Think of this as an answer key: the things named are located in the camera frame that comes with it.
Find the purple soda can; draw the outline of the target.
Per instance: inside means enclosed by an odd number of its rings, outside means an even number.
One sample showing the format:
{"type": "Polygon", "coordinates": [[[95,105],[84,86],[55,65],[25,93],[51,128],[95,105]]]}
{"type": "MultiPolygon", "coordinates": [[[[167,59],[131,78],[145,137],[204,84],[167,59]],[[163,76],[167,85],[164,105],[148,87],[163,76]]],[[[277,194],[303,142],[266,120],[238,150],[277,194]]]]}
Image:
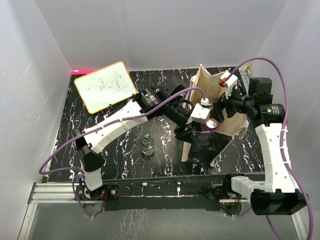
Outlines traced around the purple soda can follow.
{"type": "Polygon", "coordinates": [[[215,131],[218,127],[218,122],[214,118],[209,118],[207,122],[204,124],[204,131],[211,132],[215,131]]]}

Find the beige canvas tote bag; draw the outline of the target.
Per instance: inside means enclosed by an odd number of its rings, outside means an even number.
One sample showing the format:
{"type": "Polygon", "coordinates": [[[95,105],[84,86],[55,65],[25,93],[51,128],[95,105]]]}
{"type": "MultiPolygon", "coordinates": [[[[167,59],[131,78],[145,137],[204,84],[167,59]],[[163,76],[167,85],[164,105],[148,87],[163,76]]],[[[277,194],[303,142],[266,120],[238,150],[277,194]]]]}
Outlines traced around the beige canvas tote bag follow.
{"type": "MultiPolygon", "coordinates": [[[[199,87],[208,99],[216,100],[221,97],[227,89],[219,85],[219,80],[230,75],[228,70],[217,74],[210,74],[202,65],[196,75],[191,77],[190,87],[199,87]]],[[[214,166],[215,158],[218,157],[234,140],[245,135],[249,122],[245,114],[236,113],[228,118],[226,110],[222,111],[224,121],[218,123],[212,130],[205,126],[203,130],[194,133],[194,143],[183,143],[182,162],[193,164],[209,164],[214,166]]]]}

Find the clear glass bottle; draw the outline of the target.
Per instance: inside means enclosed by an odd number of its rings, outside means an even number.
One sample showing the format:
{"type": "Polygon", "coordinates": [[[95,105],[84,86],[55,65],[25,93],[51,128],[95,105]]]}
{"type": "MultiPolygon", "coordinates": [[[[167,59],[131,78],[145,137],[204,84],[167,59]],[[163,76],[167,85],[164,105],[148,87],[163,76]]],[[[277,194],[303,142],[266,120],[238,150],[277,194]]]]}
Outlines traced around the clear glass bottle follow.
{"type": "Polygon", "coordinates": [[[143,138],[141,139],[141,146],[142,146],[142,153],[145,156],[149,157],[155,153],[154,139],[150,134],[145,133],[143,135],[143,138]]]}

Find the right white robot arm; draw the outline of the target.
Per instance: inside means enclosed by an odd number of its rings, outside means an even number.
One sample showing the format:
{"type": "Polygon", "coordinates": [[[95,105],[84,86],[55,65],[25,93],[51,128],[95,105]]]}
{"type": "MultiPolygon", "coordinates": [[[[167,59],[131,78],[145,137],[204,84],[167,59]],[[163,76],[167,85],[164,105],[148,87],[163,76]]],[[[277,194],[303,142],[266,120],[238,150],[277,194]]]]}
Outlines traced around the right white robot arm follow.
{"type": "Polygon", "coordinates": [[[272,80],[250,79],[248,93],[236,83],[229,84],[226,77],[219,85],[226,91],[214,101],[213,116],[219,123],[235,114],[250,118],[261,146],[265,182],[259,184],[243,173],[229,173],[215,192],[230,199],[244,197],[258,216],[293,215],[307,204],[287,169],[291,163],[282,128],[286,110],[282,104],[272,103],[272,80]]]}

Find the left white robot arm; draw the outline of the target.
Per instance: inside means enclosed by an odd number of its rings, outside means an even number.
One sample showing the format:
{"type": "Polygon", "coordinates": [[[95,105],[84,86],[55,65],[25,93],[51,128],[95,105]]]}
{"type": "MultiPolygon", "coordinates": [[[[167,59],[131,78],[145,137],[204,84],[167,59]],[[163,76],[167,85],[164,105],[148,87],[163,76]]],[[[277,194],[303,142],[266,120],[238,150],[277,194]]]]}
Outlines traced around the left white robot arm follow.
{"type": "Polygon", "coordinates": [[[186,95],[197,90],[198,87],[188,87],[180,79],[169,85],[145,88],[134,95],[124,107],[97,125],[74,130],[74,144],[83,170],[83,191],[89,198],[97,200],[103,195],[102,167],[105,161],[101,152],[132,128],[155,117],[165,116],[182,131],[176,133],[176,136],[185,142],[190,141],[192,131],[186,130],[186,127],[193,121],[191,115],[194,110],[185,110],[181,104],[190,104],[186,95]]]}

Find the pink red marker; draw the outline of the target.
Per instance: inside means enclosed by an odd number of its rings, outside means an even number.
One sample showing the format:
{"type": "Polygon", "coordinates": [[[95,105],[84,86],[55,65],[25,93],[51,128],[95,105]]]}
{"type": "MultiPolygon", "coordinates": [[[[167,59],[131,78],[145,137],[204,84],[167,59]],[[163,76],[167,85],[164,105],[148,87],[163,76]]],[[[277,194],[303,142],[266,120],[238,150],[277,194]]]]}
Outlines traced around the pink red marker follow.
{"type": "Polygon", "coordinates": [[[90,74],[90,73],[93,73],[94,70],[73,70],[71,72],[71,75],[74,76],[74,75],[87,75],[87,74],[90,74]]]}

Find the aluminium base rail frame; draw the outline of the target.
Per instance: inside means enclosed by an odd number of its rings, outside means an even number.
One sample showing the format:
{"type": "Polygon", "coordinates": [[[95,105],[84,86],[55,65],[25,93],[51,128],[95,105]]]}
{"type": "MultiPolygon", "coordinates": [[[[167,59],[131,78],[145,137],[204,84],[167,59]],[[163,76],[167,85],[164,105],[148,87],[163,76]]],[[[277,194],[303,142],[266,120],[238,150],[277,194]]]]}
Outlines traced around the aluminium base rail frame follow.
{"type": "MultiPolygon", "coordinates": [[[[195,107],[205,99],[205,93],[197,87],[186,95],[195,107]]],[[[140,217],[145,210],[205,209],[220,211],[221,204],[238,208],[250,203],[241,195],[217,194],[228,174],[213,175],[209,164],[182,162],[184,142],[175,138],[177,124],[162,115],[154,117],[119,136],[100,155],[104,159],[101,169],[103,194],[91,199],[84,192],[83,167],[77,154],[74,130],[73,138],[59,147],[50,160],[66,156],[80,164],[46,170],[42,174],[59,176],[64,171],[72,174],[72,183],[38,183],[32,189],[31,200],[20,237],[24,240],[106,240],[114,231],[122,231],[121,238],[140,239],[145,230],[144,221],[120,222],[122,213],[133,210],[140,217]],[[154,140],[154,154],[145,156],[141,140],[150,134],[154,140]]],[[[239,173],[258,184],[265,183],[262,172],[239,173]]]]}

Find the small whiteboard orange frame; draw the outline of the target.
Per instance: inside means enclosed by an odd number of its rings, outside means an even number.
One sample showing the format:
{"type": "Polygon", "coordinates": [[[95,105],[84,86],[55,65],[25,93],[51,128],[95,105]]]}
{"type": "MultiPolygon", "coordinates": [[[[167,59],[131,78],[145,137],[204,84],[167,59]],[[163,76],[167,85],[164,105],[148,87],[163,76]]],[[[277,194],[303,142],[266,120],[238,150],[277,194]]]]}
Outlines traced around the small whiteboard orange frame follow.
{"type": "Polygon", "coordinates": [[[74,85],[92,115],[138,93],[122,61],[78,77],[74,85]]]}

